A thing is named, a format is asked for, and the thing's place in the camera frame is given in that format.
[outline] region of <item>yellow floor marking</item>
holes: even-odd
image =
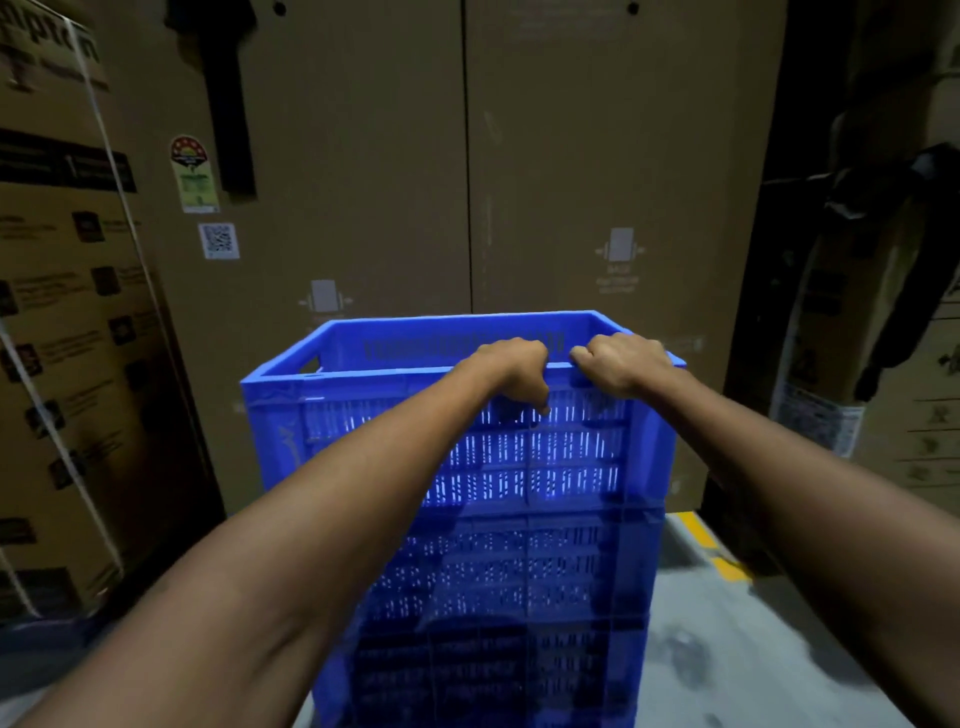
[[[707,527],[703,525],[703,522],[700,521],[700,517],[697,516],[696,513],[686,511],[675,515],[680,519],[684,528],[689,531],[693,540],[697,542],[700,548],[709,552],[706,556],[721,577],[727,581],[753,581],[753,577],[742,566],[720,555],[720,545],[716,542],[716,539],[713,538],[713,535]]]
[[[720,545],[713,540],[713,537],[710,535],[710,532],[704,528],[704,525],[700,523],[700,519],[697,517],[693,511],[686,511],[685,513],[678,513],[677,518],[686,526],[686,530],[690,532],[690,535],[693,536],[694,540],[700,544],[703,548],[719,548]]]
[[[739,564],[727,561],[723,556],[714,556],[710,562],[716,567],[717,572],[727,581],[751,581],[750,574],[747,573]]]

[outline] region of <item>left hand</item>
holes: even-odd
[[[472,358],[489,362],[502,374],[499,394],[532,404],[541,415],[547,415],[550,389],[543,380],[543,369],[549,355],[543,342],[516,338],[484,344]]]

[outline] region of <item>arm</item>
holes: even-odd
[[[675,369],[656,341],[571,352],[697,451],[821,618],[913,720],[960,726],[960,522]]]
[[[498,393],[545,408],[540,342],[497,342],[351,432],[168,571],[21,728],[286,728],[434,473]]]

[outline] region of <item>qr code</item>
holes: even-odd
[[[233,223],[200,223],[198,227],[207,260],[231,260],[240,257],[237,230]]]

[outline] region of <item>white label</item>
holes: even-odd
[[[311,307],[317,313],[340,310],[340,297],[337,296],[337,283],[334,280],[311,280]]]
[[[629,263],[634,259],[634,229],[613,228],[610,231],[610,249],[607,260],[611,263]]]
[[[237,230],[233,223],[200,223],[197,227],[207,260],[236,260],[240,257]]]
[[[783,387],[778,422],[840,457],[850,457],[867,408],[837,404],[792,384]]]

